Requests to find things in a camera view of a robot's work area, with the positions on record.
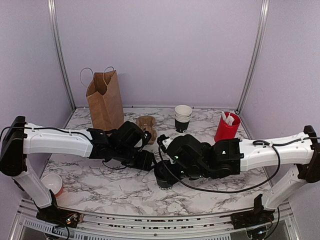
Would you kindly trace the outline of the black plastic cup lid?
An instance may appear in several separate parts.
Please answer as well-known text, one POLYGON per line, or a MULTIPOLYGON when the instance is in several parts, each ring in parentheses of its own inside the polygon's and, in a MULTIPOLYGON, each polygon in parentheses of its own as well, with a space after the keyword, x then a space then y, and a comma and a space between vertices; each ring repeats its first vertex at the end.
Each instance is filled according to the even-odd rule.
POLYGON ((154 167, 154 175, 157 180, 166 181, 173 179, 174 166, 169 160, 158 162, 154 167))

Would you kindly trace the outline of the black paper coffee cup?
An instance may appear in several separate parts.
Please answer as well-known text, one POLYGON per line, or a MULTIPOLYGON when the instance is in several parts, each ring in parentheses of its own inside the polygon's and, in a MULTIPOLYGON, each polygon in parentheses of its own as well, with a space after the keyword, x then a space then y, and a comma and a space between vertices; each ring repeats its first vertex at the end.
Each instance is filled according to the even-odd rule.
POLYGON ((173 187, 173 184, 171 183, 170 179, 165 179, 159 176, 156 176, 156 183, 157 186, 164 191, 170 190, 173 187))

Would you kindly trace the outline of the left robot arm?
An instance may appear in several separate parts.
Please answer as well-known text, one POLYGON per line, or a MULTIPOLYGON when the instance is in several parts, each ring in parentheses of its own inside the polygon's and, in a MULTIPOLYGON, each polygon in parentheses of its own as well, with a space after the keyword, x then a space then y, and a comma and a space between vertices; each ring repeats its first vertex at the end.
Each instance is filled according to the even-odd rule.
POLYGON ((58 207, 52 190, 45 187, 27 157, 30 154, 64 154, 104 163, 119 161, 125 168, 149 172, 155 167, 152 152, 144 149, 152 135, 126 121, 118 129, 60 129, 27 123, 17 116, 1 134, 0 171, 24 190, 37 208, 37 219, 61 227, 76 228, 81 214, 58 207))

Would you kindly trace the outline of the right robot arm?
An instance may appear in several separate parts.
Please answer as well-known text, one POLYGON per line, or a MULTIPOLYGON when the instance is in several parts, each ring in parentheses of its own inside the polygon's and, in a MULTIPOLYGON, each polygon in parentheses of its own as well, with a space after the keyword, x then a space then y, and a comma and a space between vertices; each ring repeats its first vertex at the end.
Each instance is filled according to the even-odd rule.
POLYGON ((159 188, 170 189, 184 179, 222 179, 261 167, 291 167, 268 192, 259 194, 253 208, 231 215, 234 229, 249 228, 274 220, 278 206, 294 191, 320 180, 320 142, 312 126, 288 137, 267 140, 231 138, 210 145, 190 134, 157 139, 161 160, 154 169, 159 188))

